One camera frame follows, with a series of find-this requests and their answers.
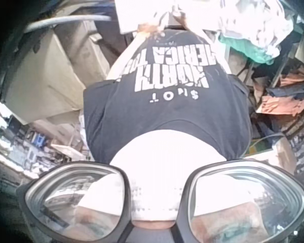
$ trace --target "clothing pile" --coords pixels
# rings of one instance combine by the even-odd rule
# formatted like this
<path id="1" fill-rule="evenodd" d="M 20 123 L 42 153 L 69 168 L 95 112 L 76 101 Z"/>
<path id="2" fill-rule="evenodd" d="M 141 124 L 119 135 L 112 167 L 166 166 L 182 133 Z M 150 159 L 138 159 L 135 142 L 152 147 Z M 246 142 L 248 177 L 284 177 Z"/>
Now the clothing pile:
<path id="1" fill-rule="evenodd" d="M 266 88 L 262 97 L 261 113 L 291 114 L 304 110 L 304 66 L 280 77 L 278 88 Z"/>
<path id="2" fill-rule="evenodd" d="M 219 41 L 243 52 L 257 63 L 272 64 L 279 43 L 293 30 L 278 0 L 221 0 Z"/>

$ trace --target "white face mask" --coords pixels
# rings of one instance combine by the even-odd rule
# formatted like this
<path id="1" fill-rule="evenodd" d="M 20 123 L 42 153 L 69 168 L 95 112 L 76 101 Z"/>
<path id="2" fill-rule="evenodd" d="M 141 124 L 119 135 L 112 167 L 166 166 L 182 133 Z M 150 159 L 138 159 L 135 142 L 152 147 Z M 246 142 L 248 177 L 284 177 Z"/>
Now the white face mask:
<path id="1" fill-rule="evenodd" d="M 203 141 L 177 131 L 158 130 L 132 140 L 110 164 L 129 178 L 132 220 L 168 221 L 177 217 L 188 176 L 199 167 L 220 161 L 225 158 Z M 242 187 L 226 175 L 199 179 L 195 216 L 253 201 Z M 120 215 L 123 196 L 121 178 L 108 175 L 91 185 L 79 206 Z"/>

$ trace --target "green fabric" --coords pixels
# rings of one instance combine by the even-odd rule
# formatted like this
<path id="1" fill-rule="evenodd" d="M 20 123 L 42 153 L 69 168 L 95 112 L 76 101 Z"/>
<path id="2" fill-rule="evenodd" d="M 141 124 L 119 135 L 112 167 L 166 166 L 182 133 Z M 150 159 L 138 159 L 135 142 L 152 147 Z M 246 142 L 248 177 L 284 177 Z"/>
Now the green fabric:
<path id="1" fill-rule="evenodd" d="M 234 39 L 219 36 L 219 41 L 234 48 L 235 50 L 244 53 L 247 57 L 251 58 L 257 63 L 266 63 L 268 65 L 273 64 L 274 59 L 272 56 L 267 55 L 264 49 L 256 47 L 251 41 L 247 39 Z"/>

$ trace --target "white cloth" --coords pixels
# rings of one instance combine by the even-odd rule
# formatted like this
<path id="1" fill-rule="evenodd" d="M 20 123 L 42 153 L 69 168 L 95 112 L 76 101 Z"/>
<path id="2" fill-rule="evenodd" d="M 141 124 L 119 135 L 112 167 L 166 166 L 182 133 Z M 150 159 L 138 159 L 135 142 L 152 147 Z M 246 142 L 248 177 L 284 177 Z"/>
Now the white cloth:
<path id="1" fill-rule="evenodd" d="M 278 44 L 293 30 L 279 0 L 221 0 L 221 32 L 225 37 L 248 39 L 277 57 Z"/>
<path id="2" fill-rule="evenodd" d="M 175 220 L 188 176 L 204 165 L 225 161 L 212 146 L 177 131 L 143 134 L 114 157 L 111 165 L 127 174 L 131 187 L 133 220 Z M 120 215 L 122 180 L 108 175 L 93 183 L 79 205 Z M 243 185 L 226 175 L 203 177 L 197 182 L 196 215 L 215 212 L 252 201 Z"/>

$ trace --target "person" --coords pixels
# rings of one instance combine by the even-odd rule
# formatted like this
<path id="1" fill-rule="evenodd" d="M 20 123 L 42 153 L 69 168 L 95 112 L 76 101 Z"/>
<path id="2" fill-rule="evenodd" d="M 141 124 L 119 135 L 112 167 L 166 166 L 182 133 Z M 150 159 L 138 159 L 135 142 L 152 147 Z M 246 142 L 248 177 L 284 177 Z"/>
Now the person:
<path id="1" fill-rule="evenodd" d="M 95 161 L 127 174 L 133 224 L 146 229 L 170 228 L 190 173 L 204 165 L 242 157 L 251 140 L 248 89 L 231 74 L 202 30 L 182 14 L 175 17 L 188 30 L 165 30 L 163 20 L 157 17 L 156 24 L 140 25 L 106 81 L 84 91 L 83 126 L 90 151 Z M 227 193 L 235 183 L 224 177 L 204 184 L 215 182 L 224 185 Z M 84 202 L 98 192 L 86 194 L 79 203 L 79 222 L 95 221 L 110 213 L 108 203 L 92 207 Z M 214 235 L 233 239 L 225 242 L 265 238 L 260 210 L 244 192 L 237 202 L 220 203 L 217 198 L 208 210 L 195 213 L 192 224 L 200 242 L 223 242 L 210 241 Z M 218 193 L 209 195 L 216 198 Z M 110 215 L 119 216 L 120 212 Z M 223 230 L 230 222 L 236 226 Z M 67 231 L 73 236 L 84 232 L 76 228 Z"/>

